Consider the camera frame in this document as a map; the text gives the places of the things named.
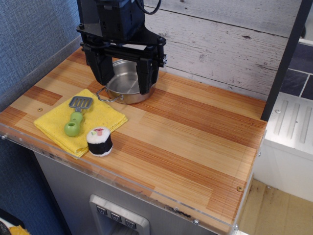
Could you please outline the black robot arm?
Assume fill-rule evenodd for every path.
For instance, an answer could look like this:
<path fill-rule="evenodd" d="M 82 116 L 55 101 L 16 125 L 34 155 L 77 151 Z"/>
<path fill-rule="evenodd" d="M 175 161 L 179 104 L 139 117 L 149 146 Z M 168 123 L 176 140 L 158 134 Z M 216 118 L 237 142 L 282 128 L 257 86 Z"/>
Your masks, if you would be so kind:
<path fill-rule="evenodd" d="M 80 0 L 82 50 L 96 80 L 106 85 L 114 76 L 113 58 L 136 63 L 139 92 L 147 94 L 166 64 L 166 39 L 145 27 L 142 0 Z"/>

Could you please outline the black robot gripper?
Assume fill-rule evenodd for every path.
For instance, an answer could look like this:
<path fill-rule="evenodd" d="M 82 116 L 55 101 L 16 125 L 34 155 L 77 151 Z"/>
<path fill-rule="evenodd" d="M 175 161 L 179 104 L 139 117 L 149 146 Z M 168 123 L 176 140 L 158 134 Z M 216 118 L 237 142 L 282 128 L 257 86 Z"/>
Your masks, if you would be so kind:
<path fill-rule="evenodd" d="M 96 80 L 106 85 L 115 75 L 113 58 L 136 62 L 140 94 L 157 82 L 158 70 L 167 62 L 166 39 L 149 31 L 143 22 L 100 21 L 98 51 L 85 50 L 87 64 Z"/>

